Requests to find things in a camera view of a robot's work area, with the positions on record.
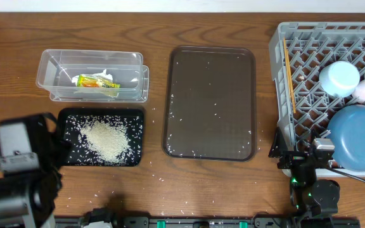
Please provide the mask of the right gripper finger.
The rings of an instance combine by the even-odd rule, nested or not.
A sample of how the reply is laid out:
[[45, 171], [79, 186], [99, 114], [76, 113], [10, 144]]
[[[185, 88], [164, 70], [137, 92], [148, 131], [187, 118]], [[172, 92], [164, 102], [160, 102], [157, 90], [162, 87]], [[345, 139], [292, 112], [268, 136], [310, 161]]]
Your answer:
[[321, 138], [319, 132], [316, 129], [311, 129], [310, 141]]
[[270, 148], [268, 157], [282, 157], [288, 152], [284, 135], [279, 127], [276, 128], [274, 133], [274, 139]]

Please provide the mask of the dark blue plate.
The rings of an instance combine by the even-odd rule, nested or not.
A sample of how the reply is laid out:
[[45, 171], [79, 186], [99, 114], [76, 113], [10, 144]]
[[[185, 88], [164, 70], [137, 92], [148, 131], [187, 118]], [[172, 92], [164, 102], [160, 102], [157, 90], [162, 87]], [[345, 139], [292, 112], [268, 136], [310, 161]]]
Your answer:
[[342, 108], [331, 118], [327, 129], [335, 146], [333, 159], [341, 167], [365, 172], [365, 106]]

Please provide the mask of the light blue bowl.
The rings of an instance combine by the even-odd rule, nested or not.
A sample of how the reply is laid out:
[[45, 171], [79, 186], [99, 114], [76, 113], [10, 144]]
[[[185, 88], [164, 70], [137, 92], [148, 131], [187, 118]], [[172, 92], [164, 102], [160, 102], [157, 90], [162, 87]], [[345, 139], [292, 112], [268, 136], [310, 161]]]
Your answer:
[[322, 89], [336, 98], [350, 96], [360, 82], [356, 66], [347, 61], [336, 61], [324, 67], [319, 74]]

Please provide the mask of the dark brown serving tray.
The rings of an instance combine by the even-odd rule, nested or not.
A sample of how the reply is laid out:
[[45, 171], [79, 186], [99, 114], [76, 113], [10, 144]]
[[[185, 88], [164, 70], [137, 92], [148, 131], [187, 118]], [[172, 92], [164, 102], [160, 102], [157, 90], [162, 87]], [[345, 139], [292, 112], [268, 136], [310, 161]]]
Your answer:
[[162, 149], [174, 158], [247, 162], [257, 150], [255, 57], [179, 46], [170, 55]]

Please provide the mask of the white tissue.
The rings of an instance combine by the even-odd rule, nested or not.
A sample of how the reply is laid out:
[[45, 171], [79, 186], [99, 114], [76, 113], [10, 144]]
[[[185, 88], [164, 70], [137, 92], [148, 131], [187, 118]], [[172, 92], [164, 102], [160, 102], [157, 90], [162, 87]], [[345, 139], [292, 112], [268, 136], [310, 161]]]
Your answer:
[[107, 74], [106, 73], [106, 69], [104, 69], [101, 73], [92, 73], [92, 74], [80, 74], [80, 75], [76, 75], [74, 77], [72, 77], [72, 83], [74, 84], [78, 84], [78, 81], [81, 77], [92, 77], [94, 79], [96, 78], [101, 78], [101, 79], [106, 79], [109, 80], [110, 82], [113, 81], [113, 77], [111, 74]]

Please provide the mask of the yellow green snack wrapper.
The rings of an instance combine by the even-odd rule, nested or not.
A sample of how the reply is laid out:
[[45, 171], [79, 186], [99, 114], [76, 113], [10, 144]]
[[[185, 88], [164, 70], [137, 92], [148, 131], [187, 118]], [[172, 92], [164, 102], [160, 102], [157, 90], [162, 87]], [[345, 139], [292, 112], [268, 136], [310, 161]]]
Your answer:
[[120, 84], [116, 84], [109, 79], [102, 76], [92, 76], [92, 75], [79, 75], [75, 80], [75, 85], [77, 87], [99, 87], [99, 88], [109, 88], [118, 89]]

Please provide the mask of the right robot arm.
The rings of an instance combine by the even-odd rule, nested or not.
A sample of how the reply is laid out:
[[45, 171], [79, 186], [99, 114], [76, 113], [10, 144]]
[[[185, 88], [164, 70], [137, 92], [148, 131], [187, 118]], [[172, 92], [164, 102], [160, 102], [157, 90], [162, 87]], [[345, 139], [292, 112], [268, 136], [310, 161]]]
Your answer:
[[277, 128], [268, 157], [277, 158], [277, 167], [289, 170], [290, 202], [297, 211], [284, 218], [280, 227], [333, 227], [332, 215], [338, 212], [340, 186], [334, 180], [317, 178], [316, 169], [332, 158], [335, 146], [330, 139], [312, 136], [303, 151], [288, 149]]

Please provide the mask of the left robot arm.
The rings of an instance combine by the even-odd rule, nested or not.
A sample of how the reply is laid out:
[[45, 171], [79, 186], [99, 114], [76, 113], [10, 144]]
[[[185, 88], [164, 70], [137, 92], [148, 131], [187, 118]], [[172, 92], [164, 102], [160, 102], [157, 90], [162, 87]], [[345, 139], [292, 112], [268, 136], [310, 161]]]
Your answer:
[[70, 142], [48, 129], [52, 113], [0, 121], [0, 227], [55, 227], [60, 167]]

